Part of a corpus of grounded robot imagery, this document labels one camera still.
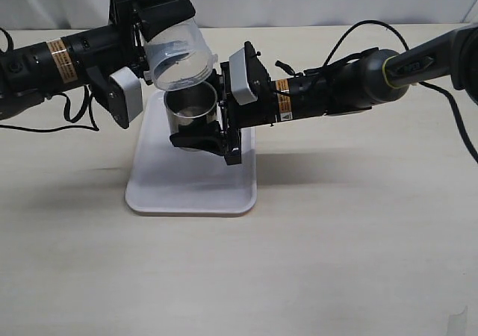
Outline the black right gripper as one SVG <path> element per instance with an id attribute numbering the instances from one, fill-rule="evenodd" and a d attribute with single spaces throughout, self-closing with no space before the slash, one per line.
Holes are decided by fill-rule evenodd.
<path id="1" fill-rule="evenodd" d="M 222 129 L 218 121 L 182 125 L 170 135 L 170 142 L 177 148 L 219 155 L 224 157 L 228 166 L 234 166 L 242 163 L 241 130 L 257 124 L 261 118 L 261 105 L 259 99 L 239 105 L 232 92 L 229 62 L 222 62 L 220 70 L 221 74 L 212 72 L 207 82 L 220 94 L 218 106 Z"/>

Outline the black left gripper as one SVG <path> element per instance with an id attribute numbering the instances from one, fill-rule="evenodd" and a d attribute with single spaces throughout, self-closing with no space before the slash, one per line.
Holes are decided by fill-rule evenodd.
<path id="1" fill-rule="evenodd" d="M 108 77 L 125 66 L 149 84 L 149 64 L 141 35 L 150 42 L 195 15 L 190 0 L 109 0 L 107 25 L 85 32 L 88 87 L 109 90 Z"/>

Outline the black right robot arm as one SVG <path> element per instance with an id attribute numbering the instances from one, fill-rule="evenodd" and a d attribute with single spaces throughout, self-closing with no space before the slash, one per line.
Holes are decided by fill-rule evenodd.
<path id="1" fill-rule="evenodd" d="M 170 133 L 181 149 L 209 152 L 227 164 L 242 161 L 245 128 L 319 116 L 343 116 L 395 102 L 408 88 L 433 88 L 433 80 L 449 76 L 455 90 L 477 99 L 477 26 L 454 29 L 403 52 L 373 47 L 302 72 L 276 61 L 286 77 L 273 80 L 260 52 L 245 42 L 208 83 L 218 117 L 195 116 Z"/>

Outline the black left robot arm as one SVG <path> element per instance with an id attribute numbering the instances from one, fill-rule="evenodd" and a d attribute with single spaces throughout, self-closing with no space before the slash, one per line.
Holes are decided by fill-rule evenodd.
<path id="1" fill-rule="evenodd" d="M 193 18 L 190 0 L 110 0 L 108 23 L 1 53 L 1 119 L 86 87 L 124 129 L 143 112 L 141 84 L 152 83 L 146 44 Z"/>

